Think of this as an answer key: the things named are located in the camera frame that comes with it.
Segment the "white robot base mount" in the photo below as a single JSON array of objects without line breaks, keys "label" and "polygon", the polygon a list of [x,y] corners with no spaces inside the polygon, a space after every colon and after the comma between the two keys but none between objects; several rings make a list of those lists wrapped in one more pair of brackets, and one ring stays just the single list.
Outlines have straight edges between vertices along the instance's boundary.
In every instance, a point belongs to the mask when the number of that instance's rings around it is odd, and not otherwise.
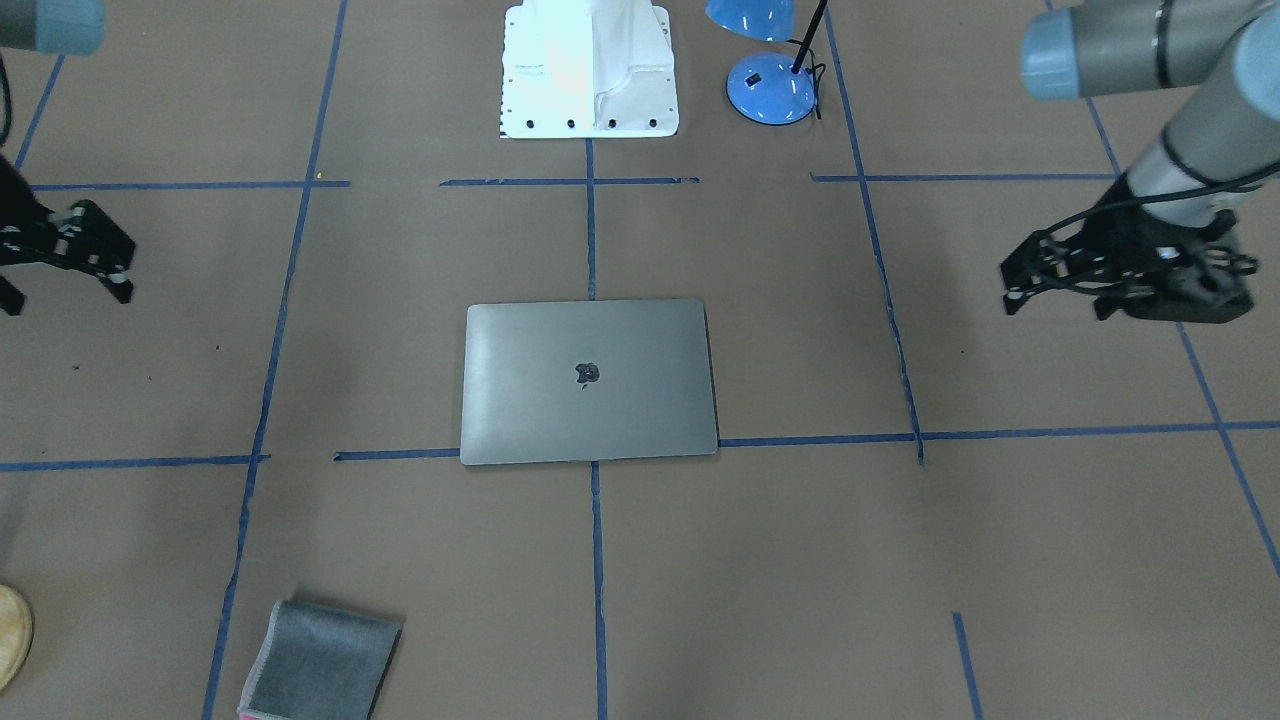
[{"label": "white robot base mount", "polygon": [[521,1],[503,19],[504,138],[664,138],[680,126],[669,13],[652,1]]}]

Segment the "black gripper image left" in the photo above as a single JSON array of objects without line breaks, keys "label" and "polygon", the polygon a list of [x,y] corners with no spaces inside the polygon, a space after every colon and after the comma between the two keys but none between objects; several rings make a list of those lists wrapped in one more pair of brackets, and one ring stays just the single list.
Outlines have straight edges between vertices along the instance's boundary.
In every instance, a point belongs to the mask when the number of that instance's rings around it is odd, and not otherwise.
[{"label": "black gripper image left", "polygon": [[[134,284],[128,277],[137,243],[96,204],[81,200],[65,210],[42,205],[9,160],[1,160],[1,225],[17,228],[18,240],[54,237],[61,227],[65,260],[72,270],[93,277],[119,304],[129,304]],[[26,296],[0,277],[0,309],[19,316]]]}]

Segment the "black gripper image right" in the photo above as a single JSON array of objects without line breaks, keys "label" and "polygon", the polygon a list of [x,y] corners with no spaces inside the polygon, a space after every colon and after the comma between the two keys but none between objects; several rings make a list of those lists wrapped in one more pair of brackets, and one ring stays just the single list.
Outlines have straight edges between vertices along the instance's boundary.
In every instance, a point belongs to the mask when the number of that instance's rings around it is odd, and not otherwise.
[{"label": "black gripper image right", "polygon": [[1007,316],[1039,293],[1074,291],[1076,275],[1112,282],[1094,288],[1094,318],[1117,313],[1139,320],[1153,314],[1160,291],[1240,291],[1260,260],[1240,251],[1238,217],[1226,201],[1211,201],[1190,225],[1167,222],[1146,206],[1116,208],[1088,218],[1075,234],[1080,249],[1033,232],[1000,263]]}]

